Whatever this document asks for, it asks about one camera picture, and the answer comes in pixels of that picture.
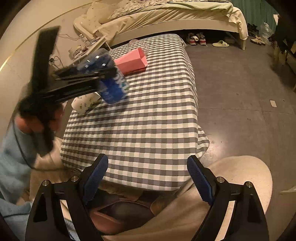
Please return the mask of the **light blue sleeve forearm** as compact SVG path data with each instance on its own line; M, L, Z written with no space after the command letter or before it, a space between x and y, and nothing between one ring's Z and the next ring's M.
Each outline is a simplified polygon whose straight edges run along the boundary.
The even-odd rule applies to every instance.
M25 240L32 203L16 203L29 185L31 167L34 166L36 157L31 136L12 124L1 148L0 209L4 220L19 240Z

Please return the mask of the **person's left hand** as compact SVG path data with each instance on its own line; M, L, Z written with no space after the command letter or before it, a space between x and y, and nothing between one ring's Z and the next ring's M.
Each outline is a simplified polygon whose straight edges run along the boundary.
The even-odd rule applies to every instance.
M49 121L49 127L53 132L56 132L61 127L63 113L63 106L62 104L59 104L59 107L54 113L53 120ZM29 116L24 118L17 114L14 121L16 127L26 134L31 134L33 132L41 133L44 129L44 126L42 125L40 120L35 116Z

